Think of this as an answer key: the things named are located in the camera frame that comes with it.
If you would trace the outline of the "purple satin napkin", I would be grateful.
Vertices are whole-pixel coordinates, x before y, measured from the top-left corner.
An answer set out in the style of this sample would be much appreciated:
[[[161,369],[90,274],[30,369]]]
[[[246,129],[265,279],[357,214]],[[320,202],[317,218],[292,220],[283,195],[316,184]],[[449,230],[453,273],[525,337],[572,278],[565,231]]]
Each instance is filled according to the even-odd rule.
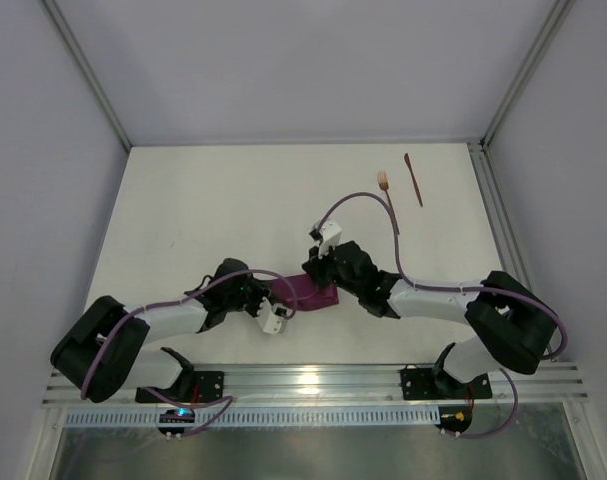
[[[269,287],[276,302],[288,309],[293,309],[296,303],[297,311],[312,312],[339,304],[338,290],[334,284],[317,287],[305,273],[269,281]]]

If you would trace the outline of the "copper fork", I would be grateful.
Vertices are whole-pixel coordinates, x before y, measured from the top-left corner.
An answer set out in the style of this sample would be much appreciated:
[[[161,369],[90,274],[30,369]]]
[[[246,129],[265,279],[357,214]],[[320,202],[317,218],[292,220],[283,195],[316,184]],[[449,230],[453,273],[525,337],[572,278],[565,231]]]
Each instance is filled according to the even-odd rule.
[[[387,177],[387,173],[383,170],[379,171],[377,174],[377,183],[379,186],[379,189],[383,192],[386,202],[388,204],[388,207],[390,209],[391,212],[394,212],[394,206],[393,206],[393,202],[389,193],[389,181],[388,181],[388,177]]]

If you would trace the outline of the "copper knife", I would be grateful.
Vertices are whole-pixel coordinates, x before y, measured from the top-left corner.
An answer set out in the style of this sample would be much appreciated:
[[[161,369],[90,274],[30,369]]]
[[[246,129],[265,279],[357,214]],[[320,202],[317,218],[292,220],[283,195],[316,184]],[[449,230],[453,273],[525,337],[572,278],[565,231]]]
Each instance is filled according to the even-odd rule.
[[[414,192],[415,192],[415,195],[416,195],[416,198],[417,198],[417,202],[418,202],[419,206],[421,208],[423,208],[424,207],[424,202],[423,202],[423,199],[422,199],[420,187],[419,187],[419,184],[418,184],[418,181],[417,181],[417,177],[415,175],[415,171],[414,171],[414,168],[413,168],[413,165],[412,165],[411,157],[410,157],[409,153],[407,153],[407,152],[404,154],[404,162],[405,162],[405,164],[406,164],[406,166],[408,168],[409,174],[410,174],[410,178],[411,178],[413,189],[414,189]]]

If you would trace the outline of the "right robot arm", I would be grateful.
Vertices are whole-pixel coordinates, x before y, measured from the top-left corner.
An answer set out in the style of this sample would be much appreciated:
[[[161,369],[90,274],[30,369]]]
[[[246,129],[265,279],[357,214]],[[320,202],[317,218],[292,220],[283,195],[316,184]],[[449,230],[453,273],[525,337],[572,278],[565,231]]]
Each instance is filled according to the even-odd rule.
[[[354,241],[324,254],[311,248],[302,268],[315,286],[346,291],[375,317],[470,326],[475,336],[447,345],[431,367],[431,383],[442,398],[464,395],[468,384],[501,368],[534,374],[557,327],[536,305],[538,298],[502,271],[461,287],[414,287],[399,273],[378,268]]]

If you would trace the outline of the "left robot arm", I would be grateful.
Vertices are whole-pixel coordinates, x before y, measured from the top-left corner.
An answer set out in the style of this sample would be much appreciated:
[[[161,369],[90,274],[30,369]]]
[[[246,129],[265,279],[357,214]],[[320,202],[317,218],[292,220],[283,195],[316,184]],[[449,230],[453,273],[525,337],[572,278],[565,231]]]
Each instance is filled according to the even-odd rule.
[[[147,346],[207,332],[230,313],[258,319],[271,311],[272,300],[267,281],[228,258],[205,286],[177,300],[134,307],[110,295],[97,298],[54,347],[50,363],[94,403],[129,388],[137,391],[140,403],[187,403],[197,398],[199,375],[192,363],[171,347]]]

